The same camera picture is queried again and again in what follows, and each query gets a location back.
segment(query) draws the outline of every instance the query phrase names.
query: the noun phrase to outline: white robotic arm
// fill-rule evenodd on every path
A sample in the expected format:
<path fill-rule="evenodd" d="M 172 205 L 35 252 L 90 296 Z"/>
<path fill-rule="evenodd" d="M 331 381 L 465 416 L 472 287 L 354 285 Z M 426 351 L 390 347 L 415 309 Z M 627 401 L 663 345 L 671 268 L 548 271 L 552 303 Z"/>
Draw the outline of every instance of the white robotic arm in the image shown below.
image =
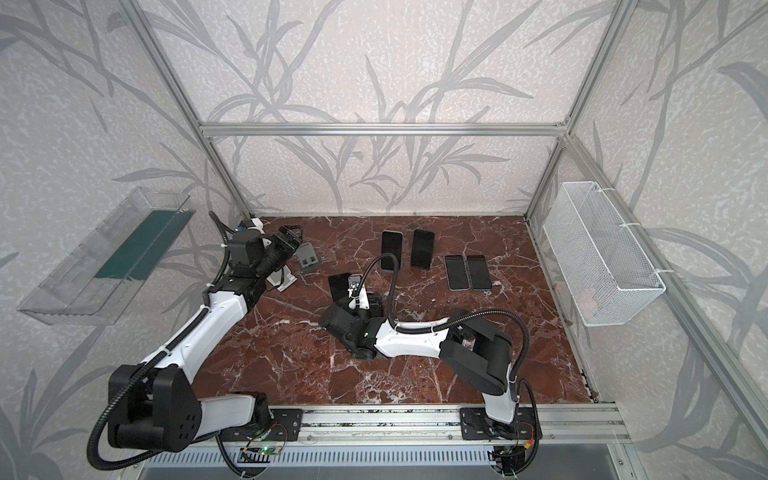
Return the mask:
<path fill-rule="evenodd" d="M 261 222 L 253 219 L 247 228 L 233 232 L 229 240 L 226 227 L 215 214 L 211 216 L 228 240 L 225 264 L 204 294 L 204 304 L 168 342 L 142 363 L 122 365 L 110 377 L 110 402 L 88 440 L 88 461 L 97 469 L 124 468 L 161 451 L 180 452 L 221 429 L 247 425 L 266 431 L 271 425 L 263 394 L 198 399 L 191 383 L 219 341 L 256 305 L 266 290 L 266 281 L 276 288 L 286 278 L 295 281 L 290 271 L 281 270 L 287 268 L 286 261 L 301 244 L 302 235 L 294 232 L 298 227 L 281 227 L 278 234 L 267 238 Z M 224 275 L 226 266 L 229 270 Z M 518 405 L 515 374 L 528 343 L 525 340 L 513 364 L 511 338 L 481 317 L 502 314 L 515 318 L 527 339 L 522 321 L 503 310 L 461 313 L 434 322 L 387 321 L 380 299 L 369 295 L 363 284 L 370 270 L 371 266 L 366 274 L 350 277 L 349 298 L 329 307 L 319 321 L 321 327 L 356 358 L 372 359 L 381 354 L 441 359 L 482 392 L 490 419 L 511 423 Z M 98 442 L 105 428 L 111 446 L 147 452 L 118 462 L 102 459 Z"/>
<path fill-rule="evenodd" d="M 301 229 L 281 227 L 267 236 L 258 219 L 229 230 L 210 215 L 225 246 L 217 278 L 203 294 L 203 305 L 166 343 L 142 363 L 122 365 L 110 376 L 110 401 L 88 439 L 88 461 L 97 469 L 120 469 L 157 452 L 180 452 L 196 439 L 232 426 L 269 427 L 263 394 L 198 399 L 191 383 L 219 341 L 256 305 L 270 277 L 276 288 L 278 283 L 285 286 L 286 279 L 295 281 L 284 269 L 302 242 Z M 147 452 L 118 462 L 104 460 L 98 443 L 105 428 L 111 446 Z"/>

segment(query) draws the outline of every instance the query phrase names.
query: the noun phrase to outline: white wire mesh basket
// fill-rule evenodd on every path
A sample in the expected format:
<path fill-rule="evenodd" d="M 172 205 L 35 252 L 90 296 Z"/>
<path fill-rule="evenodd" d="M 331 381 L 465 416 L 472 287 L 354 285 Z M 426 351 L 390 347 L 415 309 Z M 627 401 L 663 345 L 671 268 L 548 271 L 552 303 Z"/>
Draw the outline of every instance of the white wire mesh basket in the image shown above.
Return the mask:
<path fill-rule="evenodd" d="M 564 182 L 544 232 L 586 326 L 622 325 L 666 286 L 595 182 Z"/>

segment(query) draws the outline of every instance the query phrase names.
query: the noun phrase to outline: transparent plastic bin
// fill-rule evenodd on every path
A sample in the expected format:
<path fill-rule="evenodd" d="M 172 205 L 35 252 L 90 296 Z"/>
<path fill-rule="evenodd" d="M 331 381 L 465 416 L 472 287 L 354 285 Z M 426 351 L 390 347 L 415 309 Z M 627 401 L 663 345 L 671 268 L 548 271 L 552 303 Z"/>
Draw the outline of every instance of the transparent plastic bin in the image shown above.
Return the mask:
<path fill-rule="evenodd" d="M 49 325 L 113 325 L 194 213 L 188 199 L 137 188 L 19 311 Z"/>
<path fill-rule="evenodd" d="M 595 182 L 561 184 L 544 232 L 586 326 L 622 325 L 666 289 Z"/>

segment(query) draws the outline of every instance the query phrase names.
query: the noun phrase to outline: red wire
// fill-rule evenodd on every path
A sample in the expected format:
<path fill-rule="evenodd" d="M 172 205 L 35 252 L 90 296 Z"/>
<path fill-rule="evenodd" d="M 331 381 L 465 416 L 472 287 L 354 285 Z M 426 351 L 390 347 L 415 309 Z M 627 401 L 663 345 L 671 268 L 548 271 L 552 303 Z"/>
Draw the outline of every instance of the red wire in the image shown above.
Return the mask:
<path fill-rule="evenodd" d="M 282 451 L 283 451 L 283 449 L 284 449 L 284 448 L 286 448 L 286 443 L 288 443 L 288 429 L 285 427 L 285 425 L 282 425 L 282 424 L 276 423 L 276 424 L 274 424 L 274 425 L 272 425 L 272 426 L 270 427 L 270 430 L 271 430 L 271 429 L 273 429 L 273 428 L 275 428 L 275 427 L 283 427 L 283 430 L 284 430 L 284 431 L 285 431 L 285 433 L 286 433 L 286 438 L 284 438 L 284 439 L 283 439 L 283 446 L 282 446 L 282 447 L 280 447 L 280 451 L 282 452 Z"/>
<path fill-rule="evenodd" d="M 533 428 L 533 425 L 531 425 L 531 424 L 530 424 L 530 423 L 528 423 L 528 422 L 520 422 L 520 423 L 523 423 L 523 424 L 525 424 L 525 425 L 528 425 L 529 427 L 531 427 L 531 439 L 530 439 L 530 440 L 528 440 L 528 442 L 529 442 L 529 443 L 533 443 L 533 439 L 534 439 L 534 437 L 535 437 L 535 435 L 536 435 L 536 431 L 535 431 L 535 429 Z"/>

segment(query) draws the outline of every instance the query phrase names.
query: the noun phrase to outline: phone screen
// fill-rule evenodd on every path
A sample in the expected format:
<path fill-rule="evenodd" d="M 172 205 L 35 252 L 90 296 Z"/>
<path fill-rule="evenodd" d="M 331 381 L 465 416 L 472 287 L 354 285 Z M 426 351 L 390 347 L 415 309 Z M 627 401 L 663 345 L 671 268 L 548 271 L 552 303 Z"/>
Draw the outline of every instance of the phone screen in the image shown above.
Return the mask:
<path fill-rule="evenodd" d="M 463 255 L 446 255 L 445 270 L 448 272 L 448 288 L 451 290 L 468 290 L 469 279 L 464 266 Z"/>
<path fill-rule="evenodd" d="M 411 266 L 428 270 L 432 266 L 432 252 L 435 246 L 435 234 L 427 230 L 413 231 Z"/>
<path fill-rule="evenodd" d="M 402 233 L 384 230 L 382 232 L 382 253 L 394 253 L 398 266 L 402 266 Z M 394 272 L 395 264 L 391 258 L 382 258 L 382 270 Z"/>
<path fill-rule="evenodd" d="M 469 268 L 469 281 L 473 290 L 490 290 L 491 274 L 488 273 L 488 264 L 482 255 L 467 255 L 467 267 Z"/>
<path fill-rule="evenodd" d="M 334 303 L 349 296 L 349 275 L 349 273 L 340 273 L 328 277 L 328 286 Z"/>

